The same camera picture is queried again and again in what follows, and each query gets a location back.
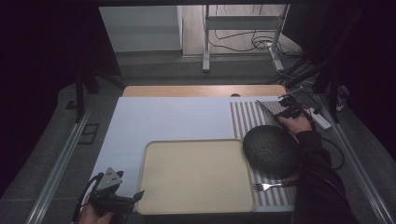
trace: gray carpet floor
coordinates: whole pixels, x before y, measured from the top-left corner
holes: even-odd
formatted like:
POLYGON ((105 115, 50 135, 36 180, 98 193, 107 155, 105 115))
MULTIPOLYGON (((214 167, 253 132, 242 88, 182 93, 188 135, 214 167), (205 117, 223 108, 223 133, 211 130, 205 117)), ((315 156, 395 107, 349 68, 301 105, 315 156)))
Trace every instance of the gray carpet floor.
MULTIPOLYGON (((274 71, 268 55, 215 57, 209 73, 202 72, 200 58, 183 58, 177 53, 145 53, 118 55, 121 77, 115 77, 126 85, 227 85, 264 83, 274 79, 274 71)), ((293 61, 285 62, 285 67, 293 61)), ((97 125, 97 134, 82 135, 79 144, 62 176, 59 187, 49 205, 42 223, 70 223, 79 194, 89 181, 92 168, 104 142, 108 125, 122 90, 97 78, 101 90, 98 94, 85 92, 86 102, 92 103, 87 125, 97 125)), ((303 83, 309 93, 312 80, 303 83)), ((76 110, 66 109, 70 101, 76 101, 73 85, 59 92, 58 106, 42 134, 34 152, 18 176, 0 200, 1 223, 24 223, 28 218, 53 164, 72 132, 76 110)), ((316 104, 306 94, 296 93, 304 103, 316 104)), ((396 211, 396 164, 378 140, 347 107, 340 112, 340 124, 368 175, 375 182, 382 199, 394 216, 396 211)), ((323 136, 336 142, 332 131, 321 131, 323 136)), ((334 165, 341 162, 339 152, 328 143, 334 165)), ((338 171, 346 184, 347 197, 352 210, 361 223, 379 223, 366 195, 350 170, 348 161, 338 171)), ((131 223, 142 223, 141 216, 132 216, 131 223)))

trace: white wall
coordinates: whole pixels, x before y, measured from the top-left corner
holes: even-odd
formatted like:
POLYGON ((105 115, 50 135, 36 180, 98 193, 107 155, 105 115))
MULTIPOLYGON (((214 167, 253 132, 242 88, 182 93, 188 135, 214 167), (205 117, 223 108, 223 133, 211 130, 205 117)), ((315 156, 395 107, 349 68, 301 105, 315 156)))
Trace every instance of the white wall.
POLYGON ((181 49, 181 7, 99 7, 115 52, 181 49))

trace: person's left hand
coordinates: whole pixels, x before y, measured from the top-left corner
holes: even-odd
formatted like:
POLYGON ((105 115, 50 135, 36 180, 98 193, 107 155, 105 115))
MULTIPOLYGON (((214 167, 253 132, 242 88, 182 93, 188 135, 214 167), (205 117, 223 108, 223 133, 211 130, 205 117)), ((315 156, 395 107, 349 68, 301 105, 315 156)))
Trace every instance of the person's left hand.
POLYGON ((102 217, 100 217, 95 209, 89 202, 90 195, 87 195, 84 200, 84 204, 81 212, 78 217, 78 224, 108 224, 110 223, 111 218, 114 216, 114 213, 105 213, 102 217))

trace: hand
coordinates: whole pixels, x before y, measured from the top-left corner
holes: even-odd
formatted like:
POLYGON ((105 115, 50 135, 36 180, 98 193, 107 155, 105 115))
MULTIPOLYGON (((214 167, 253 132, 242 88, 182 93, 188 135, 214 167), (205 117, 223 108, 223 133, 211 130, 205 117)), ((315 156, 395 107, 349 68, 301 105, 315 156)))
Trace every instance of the hand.
POLYGON ((297 118, 295 119, 285 119, 283 117, 277 117, 280 123, 285 125, 289 131, 293 134, 297 134, 303 131, 312 131, 312 126, 311 123, 309 123, 308 119, 306 116, 301 113, 297 118))
POLYGON ((78 217, 78 224, 108 224, 110 223, 111 218, 114 216, 114 213, 105 213, 102 217, 100 217, 95 209, 89 202, 90 195, 87 195, 84 200, 84 205, 82 207, 81 212, 78 217))

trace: striped placemat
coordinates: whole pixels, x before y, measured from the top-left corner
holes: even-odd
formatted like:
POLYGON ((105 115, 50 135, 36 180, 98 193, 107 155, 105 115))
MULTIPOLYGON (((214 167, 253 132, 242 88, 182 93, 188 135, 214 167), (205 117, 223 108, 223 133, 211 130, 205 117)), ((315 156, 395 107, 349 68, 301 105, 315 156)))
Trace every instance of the striped placemat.
MULTIPOLYGON (((282 107, 279 102, 264 102, 274 114, 281 112, 282 107)), ((230 102, 230 110, 233 120, 233 134, 235 138, 243 139, 245 134, 252 128, 267 124, 278 126, 277 122, 268 112, 263 112, 256 102, 230 102)), ((276 183, 283 180, 294 180, 298 176, 294 175, 281 179, 278 176, 265 175, 261 171, 251 167, 253 183, 276 183)), ((267 191, 255 192, 258 206, 285 206, 294 205, 296 187, 273 188, 267 191)))

